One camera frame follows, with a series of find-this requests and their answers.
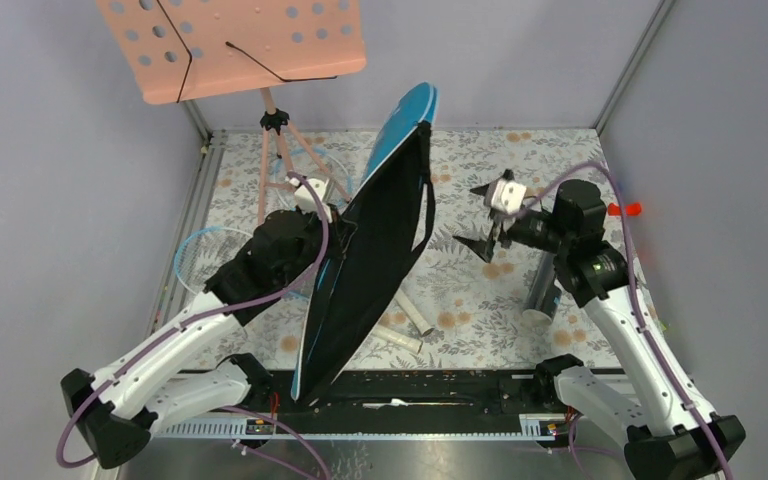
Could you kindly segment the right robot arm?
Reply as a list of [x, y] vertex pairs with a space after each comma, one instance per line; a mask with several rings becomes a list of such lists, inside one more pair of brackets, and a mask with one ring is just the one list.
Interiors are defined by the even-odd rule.
[[608, 341], [634, 397], [619, 394], [568, 355], [538, 366], [535, 402], [549, 412], [566, 406], [576, 418], [589, 419], [621, 448], [637, 479], [732, 478], [730, 459], [745, 429], [698, 390], [644, 309], [630, 247], [606, 240], [608, 206], [599, 187], [569, 171], [549, 191], [554, 203], [543, 209], [540, 195], [511, 171], [475, 187], [492, 227], [467, 246], [484, 261], [497, 247], [515, 243], [549, 254], [556, 280]]

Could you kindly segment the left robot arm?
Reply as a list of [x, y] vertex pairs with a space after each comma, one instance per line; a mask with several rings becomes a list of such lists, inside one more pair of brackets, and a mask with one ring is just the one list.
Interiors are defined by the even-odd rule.
[[75, 368], [60, 381], [69, 421], [56, 447], [67, 469], [96, 462], [113, 469], [152, 437], [210, 410], [256, 411], [270, 385], [250, 354], [233, 354], [214, 370], [181, 383], [182, 367], [207, 344], [242, 328], [312, 276], [334, 235], [328, 181], [288, 175], [296, 207], [266, 217], [238, 253], [219, 267], [172, 320], [109, 365]]

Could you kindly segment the blue racket cover bag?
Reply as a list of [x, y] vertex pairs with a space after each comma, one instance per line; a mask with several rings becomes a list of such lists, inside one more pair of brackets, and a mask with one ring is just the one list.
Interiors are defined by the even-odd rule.
[[290, 389], [316, 403], [363, 345], [423, 254], [434, 228], [428, 82], [398, 101], [379, 131], [362, 181], [335, 226], [339, 250], [319, 265]]

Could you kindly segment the black shuttlecock tube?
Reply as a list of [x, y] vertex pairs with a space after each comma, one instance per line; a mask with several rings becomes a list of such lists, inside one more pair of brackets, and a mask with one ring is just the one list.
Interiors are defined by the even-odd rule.
[[533, 277], [525, 301], [524, 318], [534, 324], [549, 325], [557, 312], [561, 300], [561, 288], [556, 282], [554, 256], [544, 253]]

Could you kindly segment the blue racket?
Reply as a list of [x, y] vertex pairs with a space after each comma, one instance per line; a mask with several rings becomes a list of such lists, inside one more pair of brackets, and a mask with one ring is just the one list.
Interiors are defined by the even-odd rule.
[[[178, 281], [192, 294], [201, 292], [207, 280], [215, 274], [219, 267], [232, 260], [238, 251], [251, 238], [248, 232], [222, 226], [211, 226], [196, 231], [187, 237], [177, 248], [173, 267]], [[381, 329], [378, 324], [372, 329], [372, 336], [387, 341], [408, 350], [420, 353], [423, 338], [413, 338], [387, 328]], [[385, 340], [374, 335], [396, 333], [395, 340]]]
[[[323, 161], [323, 163], [326, 165], [328, 170], [331, 172], [332, 180], [332, 186], [334, 188], [333, 195], [329, 194], [329, 203], [333, 203], [337, 206], [340, 210], [344, 209], [348, 205], [348, 200], [345, 200], [342, 198], [338, 193], [336, 193], [336, 184], [341, 185], [345, 188], [350, 198], [353, 198], [357, 187], [357, 178], [355, 176], [355, 171], [352, 167], [352, 165], [347, 164], [345, 162], [346, 158], [342, 154], [338, 154], [335, 156], [331, 152], [325, 150], [324, 148], [321, 148], [319, 146], [314, 146], [313, 151], [315, 154], [317, 154], [320, 159]], [[302, 163], [301, 160], [297, 160], [297, 157], [306, 155], [307, 152], [302, 147], [294, 148], [290, 151], [290, 156], [292, 157], [292, 161], [294, 162], [294, 165], [297, 167], [300, 167]], [[279, 173], [284, 171], [284, 162], [282, 159], [277, 159], [273, 166], [270, 167], [269, 174], [268, 174], [268, 180], [270, 182], [276, 182], [279, 180]], [[282, 203], [285, 207], [291, 207], [291, 199], [287, 195], [279, 194], [278, 200]], [[290, 293], [287, 294], [287, 297], [293, 298], [293, 299], [304, 299], [309, 300], [310, 295], [312, 293], [312, 284], [310, 281], [307, 281], [307, 283], [304, 283], [303, 286], [299, 287], [296, 290], [292, 290]], [[416, 328], [418, 335], [420, 338], [426, 337], [427, 335], [431, 334], [435, 327], [431, 325], [431, 323], [426, 320], [426, 318], [419, 312], [416, 305], [409, 299], [409, 297], [404, 293], [403, 289], [397, 290], [397, 293], [394, 296], [393, 301], [391, 302], [392, 305], [396, 308], [396, 313], [387, 313], [387, 315], [390, 315], [388, 318], [382, 317], [382, 319], [379, 321], [379, 324], [382, 325], [380, 328], [387, 328], [390, 329], [391, 321], [394, 321], [395, 323], [402, 323], [402, 321], [410, 321], [413, 326]], [[378, 330], [374, 331], [373, 334], [378, 336], [379, 338], [385, 339], [385, 340], [395, 340], [396, 333], [386, 333], [382, 335], [379, 335]]]

